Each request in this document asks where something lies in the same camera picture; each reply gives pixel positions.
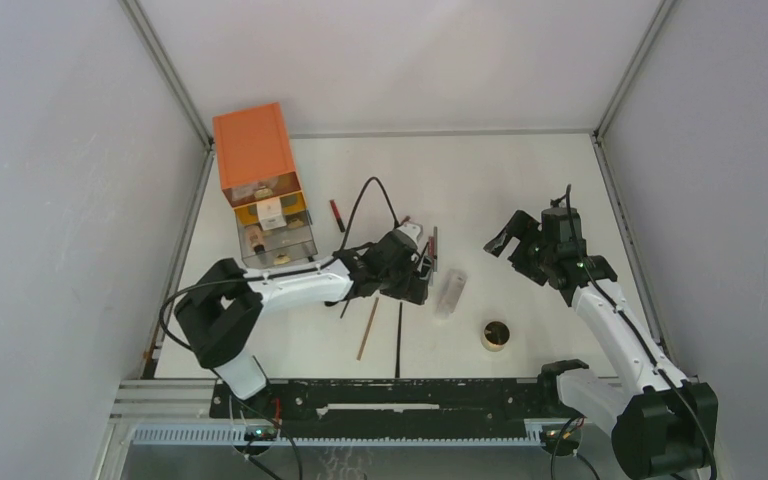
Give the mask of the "clear plastic tube blue label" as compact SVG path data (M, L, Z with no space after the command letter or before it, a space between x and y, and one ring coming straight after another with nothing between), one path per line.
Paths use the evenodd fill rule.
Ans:
M437 318L447 319L455 312L467 280L468 276L462 270L452 269L447 273L434 310Z

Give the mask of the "gold lid cream jar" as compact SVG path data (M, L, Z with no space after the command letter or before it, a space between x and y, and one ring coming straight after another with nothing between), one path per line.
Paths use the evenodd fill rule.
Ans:
M481 341L484 348L489 352L502 351L510 338L510 329L503 321L489 321L483 327Z

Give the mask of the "small white cardboard box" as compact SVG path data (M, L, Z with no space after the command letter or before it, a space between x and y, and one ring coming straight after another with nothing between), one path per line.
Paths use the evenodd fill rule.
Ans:
M284 228L287 225L280 197L260 200L255 204L255 208L258 223L264 231Z

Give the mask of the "orange yellow blue drawer box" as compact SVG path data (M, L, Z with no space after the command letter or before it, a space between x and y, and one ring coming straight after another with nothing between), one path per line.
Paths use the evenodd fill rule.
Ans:
M313 260L311 215L281 105L216 116L213 129L220 188L235 216L243 263L266 269ZM259 224L255 204L272 197L281 198L287 225L263 230L266 252L246 256L244 227Z

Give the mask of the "beige foundation tube black cap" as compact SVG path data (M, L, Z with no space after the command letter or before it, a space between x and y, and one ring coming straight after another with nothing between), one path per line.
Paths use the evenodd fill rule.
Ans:
M259 224L247 225L244 227L245 255L261 255L266 252L266 241L264 231Z

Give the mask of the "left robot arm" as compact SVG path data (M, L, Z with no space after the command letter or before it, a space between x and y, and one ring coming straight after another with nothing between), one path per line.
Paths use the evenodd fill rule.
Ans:
M173 310L199 365L228 386L237 408L258 417L273 401L265 373L246 348L258 320L272 312L375 294L423 305L433 262L420 246L422 234L420 225L404 223L377 242L299 266L247 271L233 259L222 259L162 306Z

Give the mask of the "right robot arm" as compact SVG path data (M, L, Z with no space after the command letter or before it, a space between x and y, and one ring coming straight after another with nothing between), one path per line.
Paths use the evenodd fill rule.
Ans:
M560 293L620 382L611 386L578 359L546 364L538 377L542 410L562 416L573 409L598 426L630 479L676 477L703 468L716 478L714 390L692 381L644 328L610 263L587 253L577 210L553 204L539 219L518 210L484 250L498 257L511 240L518 242L508 258L513 269Z

